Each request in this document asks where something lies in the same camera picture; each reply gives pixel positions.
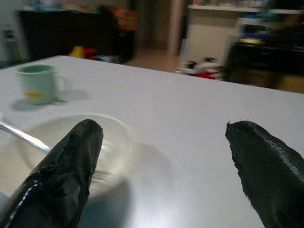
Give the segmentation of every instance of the white shelf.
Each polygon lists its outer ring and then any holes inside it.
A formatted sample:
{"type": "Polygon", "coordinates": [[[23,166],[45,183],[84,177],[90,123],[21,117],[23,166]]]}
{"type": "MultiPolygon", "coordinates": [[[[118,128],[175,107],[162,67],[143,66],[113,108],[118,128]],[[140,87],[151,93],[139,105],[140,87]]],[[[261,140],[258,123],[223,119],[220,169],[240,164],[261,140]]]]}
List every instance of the white shelf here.
{"type": "Polygon", "coordinates": [[[255,8],[243,8],[243,7],[222,7],[222,6],[195,6],[189,5],[189,9],[195,10],[220,10],[220,11],[234,11],[234,12],[250,12],[256,13],[259,12],[258,9],[255,8]]]}
{"type": "MultiPolygon", "coordinates": [[[[195,10],[219,10],[219,11],[233,11],[233,12],[248,12],[248,13],[258,13],[260,10],[256,8],[243,8],[243,7],[222,7],[222,6],[196,6],[189,5],[189,9],[195,10]]],[[[270,12],[277,14],[300,14],[301,10],[293,9],[271,9],[270,12]]]]}

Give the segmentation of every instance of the table surface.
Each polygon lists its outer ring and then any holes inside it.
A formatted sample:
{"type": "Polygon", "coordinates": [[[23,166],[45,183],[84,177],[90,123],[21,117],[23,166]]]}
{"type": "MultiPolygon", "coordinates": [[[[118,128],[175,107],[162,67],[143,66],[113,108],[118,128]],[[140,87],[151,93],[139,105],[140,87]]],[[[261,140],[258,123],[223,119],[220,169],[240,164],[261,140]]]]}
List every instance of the table surface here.
{"type": "Polygon", "coordinates": [[[139,157],[80,227],[262,228],[245,197],[226,123],[254,121],[304,152],[304,95],[73,57],[54,65],[72,81],[65,103],[28,105],[15,67],[0,71],[0,111],[17,127],[68,113],[102,113],[136,129],[139,157]]]}

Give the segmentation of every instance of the shelf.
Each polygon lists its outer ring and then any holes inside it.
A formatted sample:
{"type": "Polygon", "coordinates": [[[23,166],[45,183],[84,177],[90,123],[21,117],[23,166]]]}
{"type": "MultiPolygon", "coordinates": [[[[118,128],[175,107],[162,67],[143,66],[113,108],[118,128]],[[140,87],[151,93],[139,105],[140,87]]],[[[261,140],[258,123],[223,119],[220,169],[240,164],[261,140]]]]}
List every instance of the shelf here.
{"type": "Polygon", "coordinates": [[[233,11],[233,12],[249,12],[249,13],[257,13],[258,9],[255,8],[243,8],[243,7],[222,7],[222,6],[195,6],[189,5],[189,9],[195,10],[220,10],[220,11],[233,11]]]}
{"type": "MultiPolygon", "coordinates": [[[[189,9],[194,10],[218,10],[218,11],[233,11],[233,12],[248,12],[248,13],[258,13],[260,10],[256,8],[244,8],[244,7],[223,7],[223,6],[196,6],[189,5],[189,9]]],[[[301,10],[293,9],[271,9],[270,12],[277,14],[301,14],[301,10]]]]}

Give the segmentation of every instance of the mug handle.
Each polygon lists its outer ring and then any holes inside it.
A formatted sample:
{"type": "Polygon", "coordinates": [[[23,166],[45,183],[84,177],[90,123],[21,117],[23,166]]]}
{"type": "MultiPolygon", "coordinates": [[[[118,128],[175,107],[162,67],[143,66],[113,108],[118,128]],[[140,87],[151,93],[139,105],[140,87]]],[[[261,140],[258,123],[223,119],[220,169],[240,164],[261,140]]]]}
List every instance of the mug handle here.
{"type": "Polygon", "coordinates": [[[64,94],[71,90],[71,83],[68,79],[66,79],[62,75],[56,74],[54,76],[60,78],[63,81],[63,90],[62,91],[57,90],[57,94],[56,94],[57,100],[65,101],[64,94]]]}

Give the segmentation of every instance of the floor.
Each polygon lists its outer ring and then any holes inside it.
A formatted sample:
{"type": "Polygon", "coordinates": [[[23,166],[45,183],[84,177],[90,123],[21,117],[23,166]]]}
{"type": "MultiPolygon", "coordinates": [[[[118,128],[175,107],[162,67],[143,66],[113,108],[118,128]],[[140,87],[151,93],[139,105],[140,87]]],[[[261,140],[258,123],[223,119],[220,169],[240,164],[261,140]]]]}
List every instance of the floor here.
{"type": "Polygon", "coordinates": [[[174,72],[179,66],[179,59],[178,56],[169,55],[165,49],[140,48],[125,65],[174,72]]]}

